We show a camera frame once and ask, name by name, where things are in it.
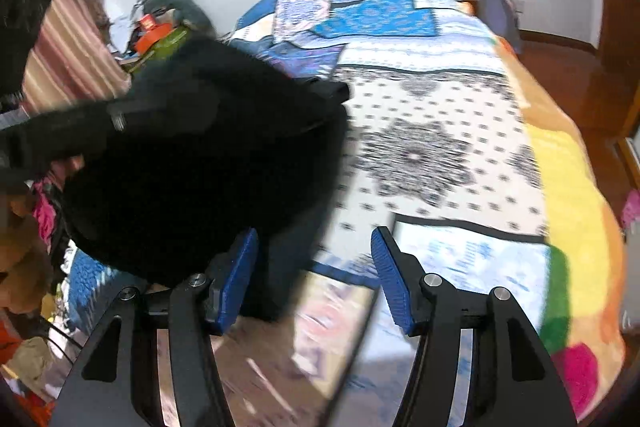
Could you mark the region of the green patterned storage box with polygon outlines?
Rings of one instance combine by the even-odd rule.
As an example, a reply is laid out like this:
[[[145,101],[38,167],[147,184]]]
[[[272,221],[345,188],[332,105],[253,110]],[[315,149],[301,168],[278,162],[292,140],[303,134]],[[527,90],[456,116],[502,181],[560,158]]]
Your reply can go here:
[[[154,46],[151,46],[145,54],[139,54],[136,50],[136,56],[132,62],[129,62],[125,70],[130,75],[136,75],[146,65],[154,61],[163,61],[165,58],[174,54],[183,43],[191,37],[192,31],[186,26],[176,26],[171,33],[163,38]]]

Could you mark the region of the orange round tin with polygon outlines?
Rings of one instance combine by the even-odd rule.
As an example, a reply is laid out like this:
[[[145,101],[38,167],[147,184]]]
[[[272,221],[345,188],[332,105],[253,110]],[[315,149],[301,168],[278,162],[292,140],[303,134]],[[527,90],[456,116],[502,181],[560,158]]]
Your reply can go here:
[[[168,36],[174,29],[171,23],[163,24],[142,24],[142,35],[134,44],[134,49],[139,54],[145,54],[145,52],[154,46],[157,41],[162,40]]]

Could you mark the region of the black pants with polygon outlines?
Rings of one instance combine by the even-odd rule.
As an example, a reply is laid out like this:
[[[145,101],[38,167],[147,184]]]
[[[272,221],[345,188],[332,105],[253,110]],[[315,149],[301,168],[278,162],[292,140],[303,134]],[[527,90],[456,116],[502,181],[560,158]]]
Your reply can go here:
[[[158,125],[116,132],[65,181],[68,233],[104,265],[174,287],[254,231],[241,311],[277,320],[326,229],[348,98],[344,82],[192,39],[127,93],[155,105]]]

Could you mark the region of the yellow orange fleece blanket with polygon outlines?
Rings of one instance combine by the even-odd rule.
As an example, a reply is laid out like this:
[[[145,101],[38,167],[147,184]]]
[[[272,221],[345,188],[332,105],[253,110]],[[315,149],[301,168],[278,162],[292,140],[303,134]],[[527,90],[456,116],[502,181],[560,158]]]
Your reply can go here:
[[[540,337],[578,421],[600,407],[623,369],[620,307],[626,283],[622,230],[597,188],[574,121],[497,38],[541,177],[551,248],[551,293]]]

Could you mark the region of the dark blue bag by wall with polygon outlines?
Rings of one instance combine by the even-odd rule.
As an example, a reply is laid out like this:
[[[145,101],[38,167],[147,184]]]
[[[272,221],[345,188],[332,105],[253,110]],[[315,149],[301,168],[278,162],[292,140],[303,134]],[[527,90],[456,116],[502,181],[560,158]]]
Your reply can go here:
[[[522,53],[520,20],[513,0],[478,0],[477,17],[496,36],[506,40],[516,55]]]

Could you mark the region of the striped maroon curtain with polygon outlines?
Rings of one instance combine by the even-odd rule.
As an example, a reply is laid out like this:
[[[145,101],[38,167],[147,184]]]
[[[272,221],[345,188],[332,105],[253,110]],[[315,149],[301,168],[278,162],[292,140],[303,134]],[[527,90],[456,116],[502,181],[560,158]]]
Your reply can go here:
[[[116,98],[129,75],[107,49],[104,0],[52,0],[23,79],[22,106],[30,115],[82,101]]]

